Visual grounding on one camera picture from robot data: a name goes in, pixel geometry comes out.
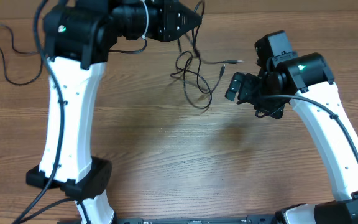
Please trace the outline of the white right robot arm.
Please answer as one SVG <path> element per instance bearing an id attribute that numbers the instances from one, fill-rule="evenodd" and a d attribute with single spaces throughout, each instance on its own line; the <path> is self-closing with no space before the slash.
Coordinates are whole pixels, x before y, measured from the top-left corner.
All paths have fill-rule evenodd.
<path id="1" fill-rule="evenodd" d="M 333 201 L 301 203 L 263 217 L 265 223 L 358 223 L 358 136 L 321 54 L 299 56 L 284 31 L 255 45 L 257 75 L 237 72 L 225 97 L 248 103 L 258 118 L 280 119 L 290 105 L 305 124 L 328 172 Z"/>

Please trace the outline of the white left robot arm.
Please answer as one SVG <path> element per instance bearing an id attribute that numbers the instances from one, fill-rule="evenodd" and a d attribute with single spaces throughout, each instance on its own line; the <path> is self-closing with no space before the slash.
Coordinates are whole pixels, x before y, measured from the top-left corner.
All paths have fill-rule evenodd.
<path id="1" fill-rule="evenodd" d="M 34 32 L 50 75 L 47 138 L 40 164 L 26 182 L 42 192 L 64 191 L 76 203 L 82 223 L 114 223 L 106 186 L 110 161 L 90 150 L 94 104 L 109 54 L 119 37 L 171 42 L 198 27 L 202 17 L 178 1 L 60 1 Z"/>

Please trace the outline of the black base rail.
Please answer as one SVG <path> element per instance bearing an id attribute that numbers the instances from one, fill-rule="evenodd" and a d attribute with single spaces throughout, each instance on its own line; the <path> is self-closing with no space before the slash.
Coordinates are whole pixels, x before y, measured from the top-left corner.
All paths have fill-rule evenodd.
<path id="1" fill-rule="evenodd" d="M 112 224 L 285 224 L 284 218 L 275 215 L 248 215 L 240 218 L 168 218 L 168 219 L 143 219 L 143 218 L 116 218 Z"/>

